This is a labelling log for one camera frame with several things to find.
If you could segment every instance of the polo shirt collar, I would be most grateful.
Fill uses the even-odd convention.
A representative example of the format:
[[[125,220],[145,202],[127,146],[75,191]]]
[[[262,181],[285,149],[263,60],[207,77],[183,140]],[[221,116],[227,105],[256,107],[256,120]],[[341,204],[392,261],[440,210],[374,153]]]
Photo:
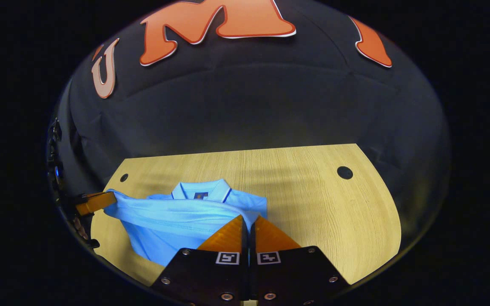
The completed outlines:
[[[232,189],[224,180],[202,182],[202,183],[183,183],[177,184],[171,192],[171,196],[176,200],[194,199],[196,192],[208,192],[204,200],[224,203]]]

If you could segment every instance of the light blue polo shirt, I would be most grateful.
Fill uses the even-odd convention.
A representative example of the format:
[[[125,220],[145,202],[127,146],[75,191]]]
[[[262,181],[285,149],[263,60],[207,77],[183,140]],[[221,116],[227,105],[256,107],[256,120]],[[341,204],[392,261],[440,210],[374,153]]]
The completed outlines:
[[[198,248],[226,223],[242,215],[251,230],[258,215],[267,219],[267,199],[233,190],[224,180],[177,184],[171,194],[134,199],[116,190],[105,214],[120,219],[134,251],[166,266],[180,248]]]

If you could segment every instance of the wooden table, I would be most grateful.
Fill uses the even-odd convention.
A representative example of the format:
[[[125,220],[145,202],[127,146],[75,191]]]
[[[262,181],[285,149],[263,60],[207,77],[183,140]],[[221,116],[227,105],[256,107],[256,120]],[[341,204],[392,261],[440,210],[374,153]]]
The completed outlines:
[[[350,179],[337,173],[353,172]],[[120,178],[128,174],[121,182]],[[169,194],[179,182],[224,179],[234,190],[265,196],[268,220],[302,247],[318,246],[348,283],[399,250],[399,216],[387,186],[355,144],[285,147],[125,159],[105,187],[134,198]],[[137,255],[118,219],[97,211],[95,252],[150,286],[163,266]]]

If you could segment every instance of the screw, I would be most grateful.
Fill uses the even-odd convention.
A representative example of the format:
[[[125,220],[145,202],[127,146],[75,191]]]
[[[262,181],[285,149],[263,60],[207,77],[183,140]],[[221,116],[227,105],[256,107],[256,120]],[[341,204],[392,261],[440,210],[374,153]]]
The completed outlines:
[[[234,298],[231,294],[223,294],[220,296],[223,300],[232,300]]]
[[[277,296],[276,294],[272,294],[272,293],[270,293],[270,294],[266,294],[266,295],[264,295],[264,298],[265,298],[266,300],[273,300],[274,298],[276,298],[276,296]]]

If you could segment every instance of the wood grain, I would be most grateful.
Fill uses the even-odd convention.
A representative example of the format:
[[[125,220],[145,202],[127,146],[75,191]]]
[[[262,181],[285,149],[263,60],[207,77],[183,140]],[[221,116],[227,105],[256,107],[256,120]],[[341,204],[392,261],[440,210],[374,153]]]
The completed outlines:
[[[346,166],[351,179],[338,176]],[[122,175],[128,179],[120,182]],[[105,190],[134,198],[169,194],[179,182],[224,179],[265,196],[268,220],[301,246],[318,246],[348,283],[397,254],[401,229],[387,186],[356,144],[198,153],[125,159]],[[119,220],[95,213],[95,252],[145,285],[163,267],[137,255]]]

